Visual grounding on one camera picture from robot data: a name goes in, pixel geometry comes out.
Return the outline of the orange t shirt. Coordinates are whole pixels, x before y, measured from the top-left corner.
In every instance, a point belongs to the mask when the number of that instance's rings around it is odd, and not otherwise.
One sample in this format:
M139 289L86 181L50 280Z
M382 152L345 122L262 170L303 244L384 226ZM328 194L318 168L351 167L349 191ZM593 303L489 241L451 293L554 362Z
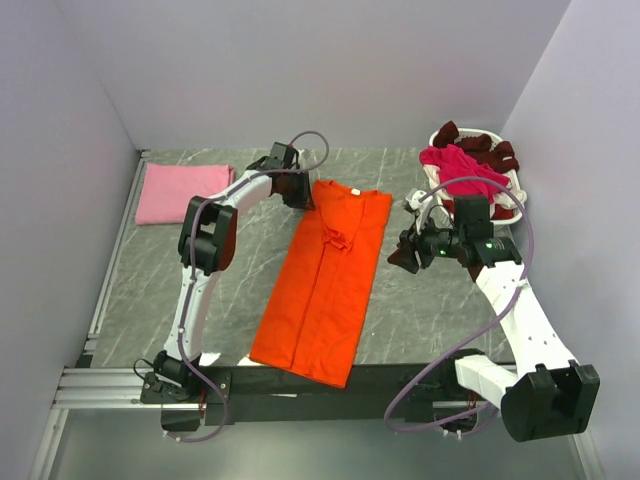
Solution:
M392 196L334 180L312 188L257 329L251 361L345 387L364 326Z

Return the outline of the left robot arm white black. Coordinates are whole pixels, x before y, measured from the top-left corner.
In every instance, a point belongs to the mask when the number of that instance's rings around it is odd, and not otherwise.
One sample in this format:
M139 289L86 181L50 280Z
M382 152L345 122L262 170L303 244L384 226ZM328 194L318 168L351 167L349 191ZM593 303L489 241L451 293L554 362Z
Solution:
M153 361L154 373L176 401L189 401L208 388L198 362L214 287L234 258L239 218L273 195L293 209L314 208L309 173L291 143L274 143L222 192L188 203L178 242L181 291L169 335Z

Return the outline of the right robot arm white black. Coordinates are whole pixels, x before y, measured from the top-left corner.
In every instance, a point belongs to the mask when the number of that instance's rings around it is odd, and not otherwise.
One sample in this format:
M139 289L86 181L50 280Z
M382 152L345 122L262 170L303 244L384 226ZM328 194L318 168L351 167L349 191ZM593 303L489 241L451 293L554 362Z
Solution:
M528 261L509 237L496 234L486 198L457 198L449 227L438 227L431 217L435 205L424 191L407 194L404 207L414 222L401 232L388 261L410 273L436 258L458 261L496 313L492 323L502 328L515 368L494 363L462 341L410 380L386 412L393 413L420 381L432 379L449 398L470 391L494 406L517 442L583 433L600 377L593 365L579 363L555 332L528 282Z

